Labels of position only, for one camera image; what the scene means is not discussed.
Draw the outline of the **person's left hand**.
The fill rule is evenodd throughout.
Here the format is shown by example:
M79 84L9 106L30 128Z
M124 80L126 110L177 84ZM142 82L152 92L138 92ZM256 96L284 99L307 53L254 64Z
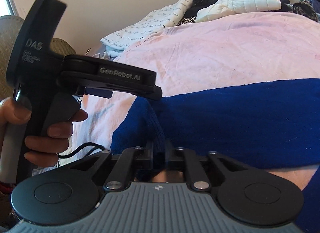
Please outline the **person's left hand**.
M8 124L23 125L31 118L31 111L16 103L11 97L1 101L1 142ZM25 145L30 149L24 157L39 167L53 167L58 162L58 154L69 147L69 138L73 134L73 122L82 122L88 114L80 109L70 120L51 125L45 137L28 136Z

